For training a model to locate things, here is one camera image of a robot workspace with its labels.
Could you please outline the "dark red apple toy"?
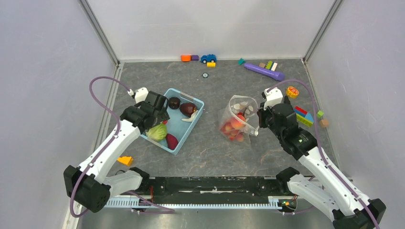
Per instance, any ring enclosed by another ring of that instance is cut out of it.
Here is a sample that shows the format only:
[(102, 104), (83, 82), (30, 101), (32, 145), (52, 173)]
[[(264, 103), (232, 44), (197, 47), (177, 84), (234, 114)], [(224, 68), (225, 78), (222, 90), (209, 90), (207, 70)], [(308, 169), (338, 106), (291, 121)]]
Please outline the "dark red apple toy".
[(196, 111), (197, 107), (194, 103), (182, 103), (180, 105), (180, 112), (186, 117), (191, 117), (191, 115)]

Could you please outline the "clear polka dot zip bag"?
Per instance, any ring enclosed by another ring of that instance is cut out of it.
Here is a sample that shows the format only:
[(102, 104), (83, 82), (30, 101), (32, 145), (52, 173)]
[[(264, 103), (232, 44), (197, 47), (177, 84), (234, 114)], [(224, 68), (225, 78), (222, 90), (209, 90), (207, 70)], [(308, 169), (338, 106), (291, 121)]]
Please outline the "clear polka dot zip bag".
[(258, 104), (252, 97), (233, 95), (219, 111), (219, 132), (229, 141), (249, 146), (250, 137), (258, 135)]

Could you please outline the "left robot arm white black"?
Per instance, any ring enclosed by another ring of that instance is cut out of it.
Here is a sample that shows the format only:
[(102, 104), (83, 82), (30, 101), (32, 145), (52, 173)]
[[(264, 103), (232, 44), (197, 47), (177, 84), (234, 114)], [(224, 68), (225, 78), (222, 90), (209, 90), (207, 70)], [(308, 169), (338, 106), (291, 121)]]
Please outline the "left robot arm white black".
[(79, 203), (86, 210), (99, 212), (113, 197), (136, 191), (145, 194), (150, 181), (135, 169), (109, 177), (107, 174), (126, 148), (145, 131), (169, 120), (168, 98), (149, 91), (143, 99), (129, 106), (118, 119), (107, 139), (80, 165), (69, 165), (63, 173), (71, 205)]

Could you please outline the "orange peach toy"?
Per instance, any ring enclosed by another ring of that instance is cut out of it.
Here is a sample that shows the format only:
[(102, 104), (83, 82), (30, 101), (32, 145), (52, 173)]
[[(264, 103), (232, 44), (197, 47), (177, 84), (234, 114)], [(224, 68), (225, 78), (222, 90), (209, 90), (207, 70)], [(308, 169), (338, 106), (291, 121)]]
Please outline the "orange peach toy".
[(233, 117), (230, 121), (231, 127), (233, 129), (242, 129), (245, 127), (245, 118), (243, 116)]

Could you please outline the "green cabbage toy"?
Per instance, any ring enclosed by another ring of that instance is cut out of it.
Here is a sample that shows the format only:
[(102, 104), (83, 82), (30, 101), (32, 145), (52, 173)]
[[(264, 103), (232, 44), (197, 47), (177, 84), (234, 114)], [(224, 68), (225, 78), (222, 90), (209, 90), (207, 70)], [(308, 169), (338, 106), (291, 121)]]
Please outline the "green cabbage toy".
[(159, 125), (151, 128), (149, 131), (146, 132), (147, 138), (159, 142), (166, 138), (168, 131), (165, 124), (160, 123)]

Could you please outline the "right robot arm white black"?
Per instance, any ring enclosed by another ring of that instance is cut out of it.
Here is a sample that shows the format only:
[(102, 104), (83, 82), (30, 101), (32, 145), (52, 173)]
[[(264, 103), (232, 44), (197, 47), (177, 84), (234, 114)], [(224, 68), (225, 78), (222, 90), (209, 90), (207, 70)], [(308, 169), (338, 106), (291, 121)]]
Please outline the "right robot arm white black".
[(282, 195), (296, 194), (326, 215), (336, 229), (377, 229), (386, 205), (362, 193), (326, 157), (308, 131), (299, 127), (288, 103), (257, 111), (259, 126), (269, 128), (289, 155), (307, 168), (321, 183), (318, 187), (292, 167), (277, 174), (276, 189)]

